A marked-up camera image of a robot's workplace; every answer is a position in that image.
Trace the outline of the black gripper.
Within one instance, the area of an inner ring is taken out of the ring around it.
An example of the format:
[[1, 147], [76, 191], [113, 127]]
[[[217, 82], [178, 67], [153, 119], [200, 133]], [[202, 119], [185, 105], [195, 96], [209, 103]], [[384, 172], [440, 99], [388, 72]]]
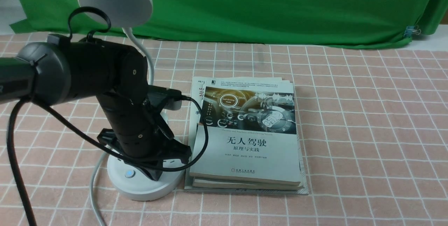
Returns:
[[179, 159], [188, 164], [192, 156], [191, 147], [174, 139], [160, 113], [105, 112], [110, 129], [102, 129], [97, 136], [102, 146], [120, 154], [126, 163], [132, 164], [145, 177], [159, 181], [164, 160]]

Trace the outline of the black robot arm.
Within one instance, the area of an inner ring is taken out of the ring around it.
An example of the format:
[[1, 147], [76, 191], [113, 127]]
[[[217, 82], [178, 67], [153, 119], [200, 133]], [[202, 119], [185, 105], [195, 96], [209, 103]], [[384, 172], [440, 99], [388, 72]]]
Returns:
[[23, 99], [49, 110], [96, 97], [111, 127], [88, 141], [158, 181], [163, 171], [189, 167], [191, 148], [175, 139], [161, 115], [188, 98], [148, 84], [147, 70], [147, 59], [132, 46], [50, 34], [1, 58], [1, 104]]

